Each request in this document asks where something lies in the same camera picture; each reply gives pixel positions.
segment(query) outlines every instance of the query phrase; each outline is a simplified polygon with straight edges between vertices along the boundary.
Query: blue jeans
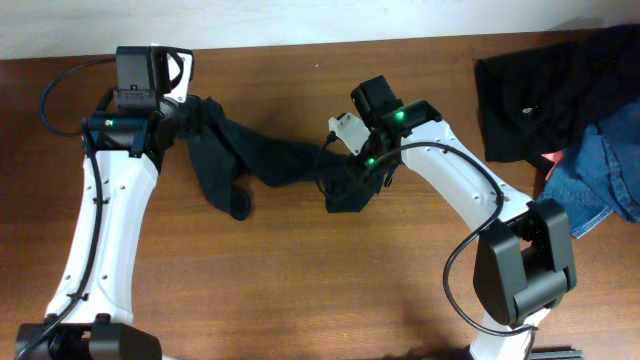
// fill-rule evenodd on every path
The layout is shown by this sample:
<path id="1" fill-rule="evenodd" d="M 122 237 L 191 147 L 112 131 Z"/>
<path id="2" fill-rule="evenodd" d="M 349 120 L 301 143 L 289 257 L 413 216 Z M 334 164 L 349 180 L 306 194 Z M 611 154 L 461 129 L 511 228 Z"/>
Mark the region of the blue jeans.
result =
<path id="1" fill-rule="evenodd" d="M 590 125 L 564 151 L 539 197 L 555 199 L 580 238 L 612 212 L 640 221 L 640 99 Z"/>

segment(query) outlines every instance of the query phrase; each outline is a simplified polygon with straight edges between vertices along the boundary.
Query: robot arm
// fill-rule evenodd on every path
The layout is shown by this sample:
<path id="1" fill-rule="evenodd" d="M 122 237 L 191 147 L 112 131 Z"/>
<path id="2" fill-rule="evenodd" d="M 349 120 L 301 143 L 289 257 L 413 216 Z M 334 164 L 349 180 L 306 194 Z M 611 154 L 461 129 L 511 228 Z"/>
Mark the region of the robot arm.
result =
<path id="1" fill-rule="evenodd" d="M 496 220 L 479 232 L 473 282 L 487 314 L 482 325 L 465 319 L 481 330 L 468 356 L 523 359 L 533 334 L 519 330 L 535 328 L 576 285 L 566 214 L 557 203 L 538 204 L 506 184 L 460 143 L 437 110 L 424 100 L 404 106 L 384 77 L 360 84 L 351 97 L 363 120 L 343 114 L 329 120 L 329 130 L 360 158 L 356 164 L 386 170 L 385 185 L 399 165 L 406 165 L 474 231 L 497 211 L 502 197 Z M 522 252 L 520 239 L 531 242 Z"/>
<path id="2" fill-rule="evenodd" d="M 118 87 L 107 93 L 109 101 L 115 98 L 116 112 L 106 111 L 109 101 L 101 102 L 85 124 L 89 156 L 83 164 L 82 205 L 67 265 L 44 324 L 20 327 L 16 350 L 21 358 L 159 359 L 162 354 L 155 337 L 130 326 L 131 283 L 140 227 L 164 151 L 187 127 L 179 104 L 187 97 L 193 54 L 157 46 L 119 47 L 116 64 Z M 90 275 L 83 280 L 88 264 Z M 83 282 L 80 300 L 70 306 Z M 34 343 L 47 329 L 50 332 Z M 85 332 L 91 333 L 88 340 L 83 339 Z M 27 344 L 29 351 L 23 351 Z"/>

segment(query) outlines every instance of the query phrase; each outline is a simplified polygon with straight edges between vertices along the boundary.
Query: wooden table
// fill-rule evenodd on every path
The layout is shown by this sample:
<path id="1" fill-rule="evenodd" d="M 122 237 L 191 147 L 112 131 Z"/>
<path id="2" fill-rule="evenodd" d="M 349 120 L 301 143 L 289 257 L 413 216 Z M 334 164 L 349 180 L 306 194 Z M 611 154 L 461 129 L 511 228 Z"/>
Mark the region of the wooden table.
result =
<path id="1" fill-rule="evenodd" d="M 479 157 L 473 60 L 585 33 L 433 38 L 196 51 L 191 93 L 278 138 L 320 144 L 327 119 L 354 111 L 350 91 L 384 74 L 405 101 L 424 98 Z M 0 63 L 0 356 L 18 325 L 42 319 L 67 260 L 82 188 L 79 139 L 50 135 L 37 109 L 60 71 L 87 58 Z M 113 65 L 63 82 L 52 122 L 78 127 L 115 84 Z M 340 150 L 334 144 L 334 150 Z M 526 163 L 490 164 L 531 194 Z M 311 183 L 268 188 L 254 177 L 252 215 L 233 220 L 203 198 L 186 145 L 166 154 L 142 226 L 134 271 L 134 325 L 166 354 L 214 358 L 380 358 L 464 347 L 475 332 L 447 303 L 444 262 L 469 232 L 416 174 L 400 170 L 359 214 L 327 214 Z M 539 345 L 573 345 L 590 359 L 640 353 L 640 227 L 612 215 L 575 241 L 578 287 L 543 322 Z M 476 319 L 472 246 L 451 276 Z"/>

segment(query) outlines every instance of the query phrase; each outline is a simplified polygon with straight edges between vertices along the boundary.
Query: black cable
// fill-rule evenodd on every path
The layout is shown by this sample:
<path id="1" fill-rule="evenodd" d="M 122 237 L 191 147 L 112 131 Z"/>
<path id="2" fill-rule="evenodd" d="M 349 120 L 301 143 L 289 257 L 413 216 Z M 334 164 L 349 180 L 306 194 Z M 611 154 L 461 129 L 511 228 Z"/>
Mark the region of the black cable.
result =
<path id="1" fill-rule="evenodd" d="M 107 111 L 107 108 L 109 108 L 109 104 L 111 103 L 111 100 L 113 100 L 113 92 L 116 90 L 118 90 L 118 87 L 114 86 L 110 89 L 107 89 L 107 91 L 104 92 L 104 94 L 100 98 L 100 101 L 98 101 L 98 106 L 96 106 L 96 111 Z"/>
<path id="2" fill-rule="evenodd" d="M 533 345 L 536 342 L 536 331 L 531 330 L 531 341 L 529 341 L 529 345 L 527 345 L 527 350 L 524 353 L 524 360 L 529 360 L 529 357 L 533 353 Z"/>
<path id="3" fill-rule="evenodd" d="M 320 163 L 322 154 L 325 152 L 325 150 L 327 150 L 327 146 L 329 146 L 329 144 L 336 141 L 337 139 L 338 136 L 336 135 L 336 133 L 334 131 L 330 132 L 327 136 L 327 140 L 324 142 L 324 145 L 322 145 L 322 148 L 320 148 L 320 151 L 318 151 L 318 155 L 316 155 L 316 159 L 313 162 L 313 176 L 316 180 L 316 186 L 318 187 L 318 190 L 320 190 L 320 192 L 331 201 L 337 200 L 333 200 L 333 196 L 331 196 L 331 194 L 329 194 L 324 187 L 320 186 L 320 178 L 318 177 L 318 164 Z"/>
<path id="4" fill-rule="evenodd" d="M 84 290 L 87 287 L 87 283 L 89 282 L 89 277 L 91 275 L 91 271 L 93 269 L 93 263 L 96 257 L 96 251 L 98 249 L 98 240 L 100 238 L 100 225 L 102 223 L 102 205 L 104 203 L 102 198 L 102 180 L 100 178 L 100 169 L 98 168 L 98 161 L 96 160 L 96 152 L 93 145 L 93 141 L 91 140 L 91 134 L 89 133 L 89 129 L 86 127 L 83 129 L 85 141 L 87 142 L 87 155 L 89 156 L 89 160 L 91 161 L 91 168 L 93 169 L 93 176 L 96 187 L 96 217 L 93 223 L 93 236 L 91 238 L 91 247 L 89 248 L 89 257 L 87 258 L 87 264 L 84 268 L 84 273 L 82 274 L 82 279 L 80 279 L 80 284 L 78 285 L 78 290 L 74 294 L 69 294 L 71 301 L 67 305 L 67 307 L 58 314 L 58 317 L 55 321 L 50 323 L 48 327 L 35 339 L 29 341 L 18 353 L 15 359 L 20 359 L 25 354 L 33 351 L 42 341 L 44 341 L 49 334 L 64 320 L 71 311 L 76 307 L 78 302 L 84 297 Z"/>
<path id="5" fill-rule="evenodd" d="M 521 328 L 513 330 L 513 331 L 497 331 L 497 330 L 493 330 L 493 329 L 489 329 L 487 327 L 484 327 L 484 326 L 478 324 L 477 322 L 473 321 L 467 314 L 465 314 L 464 311 L 462 311 L 462 309 L 460 308 L 458 303 L 456 303 L 456 301 L 455 301 L 455 299 L 453 297 L 453 294 L 451 293 L 451 288 L 449 287 L 449 273 L 451 272 L 451 267 L 453 266 L 454 261 L 456 260 L 458 255 L 460 255 L 460 253 L 467 246 L 469 246 L 469 244 L 478 236 L 478 234 L 480 234 L 480 232 L 482 232 L 483 230 L 488 228 L 491 225 L 491 223 L 493 223 L 498 218 L 498 216 L 500 216 L 500 212 L 502 211 L 502 208 L 504 206 L 504 193 L 500 189 L 500 186 L 498 186 L 498 183 L 496 183 L 496 181 L 493 179 L 493 177 L 476 160 L 474 160 L 472 157 L 470 157 L 466 153 L 464 153 L 464 152 L 462 152 L 462 151 L 460 151 L 460 150 L 458 150 L 458 149 L 456 149 L 454 147 L 451 147 L 449 145 L 444 145 L 444 144 L 441 144 L 441 143 L 430 142 L 430 141 L 415 142 L 415 143 L 411 143 L 411 144 L 407 144 L 407 145 L 402 145 L 402 146 L 400 146 L 398 148 L 395 148 L 393 150 L 390 150 L 390 151 L 386 152 L 384 155 L 380 156 L 378 159 L 376 159 L 375 163 L 373 163 L 371 166 L 369 166 L 369 168 L 359 177 L 358 182 L 362 182 L 364 180 L 364 178 L 369 176 L 369 174 L 373 171 L 373 169 L 376 166 L 378 166 L 378 164 L 383 163 L 389 157 L 391 157 L 393 155 L 396 155 L 396 154 L 398 154 L 398 153 L 400 153 L 400 152 L 402 152 L 404 150 L 417 148 L 417 147 L 435 147 L 435 148 L 443 149 L 444 153 L 452 152 L 452 153 L 458 155 L 463 160 L 468 162 L 471 166 L 476 168 L 476 170 L 478 170 L 482 174 L 482 176 L 484 176 L 484 178 L 487 179 L 487 181 L 489 182 L 489 184 L 491 184 L 491 187 L 493 187 L 493 189 L 494 189 L 494 191 L 496 193 L 496 204 L 497 204 L 497 207 L 496 207 L 495 211 L 491 214 L 491 216 L 489 216 L 489 218 L 484 223 L 482 223 L 482 225 L 480 225 L 477 229 L 472 231 L 471 234 L 469 234 L 469 236 L 467 236 L 460 243 L 460 245 L 458 245 L 458 247 L 456 247 L 455 250 L 453 250 L 451 255 L 449 255 L 449 258 L 447 259 L 447 262 L 445 264 L 444 271 L 443 271 L 443 274 L 442 274 L 442 284 L 443 284 L 443 287 L 444 287 L 444 293 L 445 293 L 445 296 L 447 297 L 447 300 L 449 300 L 449 303 L 451 304 L 453 309 L 458 313 L 458 315 L 460 315 L 460 317 L 462 317 L 462 319 L 464 321 L 467 322 L 467 324 L 471 325 L 474 329 L 476 329 L 478 331 L 481 331 L 481 332 L 483 332 L 485 334 L 488 334 L 488 335 L 507 337 L 507 336 L 514 336 L 514 335 L 522 334 L 522 333 L 527 332 L 527 331 L 536 331 L 536 330 L 538 330 L 537 327 L 532 326 L 532 325 L 527 325 L 525 327 L 521 327 Z M 318 163 L 318 159 L 320 157 L 320 154 L 322 154 L 322 151 L 318 154 L 318 157 L 316 157 L 316 168 L 317 168 L 317 163 Z M 320 183 L 317 181 L 317 176 L 316 176 L 316 185 L 318 185 L 318 188 L 320 188 Z M 348 191 L 346 194 L 343 194 L 342 196 L 340 196 L 339 199 L 347 197 L 347 196 L 351 195 L 353 192 L 355 192 L 357 190 L 358 190 L 358 188 L 353 188 L 351 191 Z"/>
<path id="6" fill-rule="evenodd" d="M 116 58 L 106 58 L 106 59 L 97 59 L 97 60 L 92 60 L 92 61 L 88 61 L 86 63 L 77 65 L 75 67 L 72 67 L 69 70 L 66 70 L 64 72 L 62 72 L 61 74 L 59 74 L 58 76 L 56 76 L 55 79 L 53 79 L 53 81 L 51 81 L 49 83 L 49 85 L 47 85 L 47 87 L 44 89 L 44 93 L 42 93 L 42 98 L 40 99 L 40 118 L 42 118 L 42 122 L 44 122 L 44 125 L 47 127 L 47 129 L 49 131 L 51 131 L 52 133 L 56 134 L 56 135 L 60 135 L 60 136 L 65 136 L 65 137 L 73 137 L 73 136 L 78 136 L 80 134 L 82 134 L 82 129 L 78 130 L 78 131 L 73 131 L 73 132 L 66 132 L 66 131 L 61 131 L 56 129 L 55 127 L 53 127 L 53 125 L 51 125 L 49 123 L 49 121 L 47 120 L 47 117 L 44 115 L 44 108 L 45 108 L 45 104 L 47 102 L 47 97 L 49 96 L 49 93 L 51 92 L 51 90 L 53 90 L 53 88 L 58 85 L 58 83 L 60 81 L 62 81 L 64 78 L 66 78 L 67 76 L 73 74 L 74 72 L 84 69 L 86 67 L 89 66 L 93 66 L 93 65 L 98 65 L 98 64 L 105 64 L 105 63 L 109 63 L 109 62 L 114 62 L 116 61 Z"/>

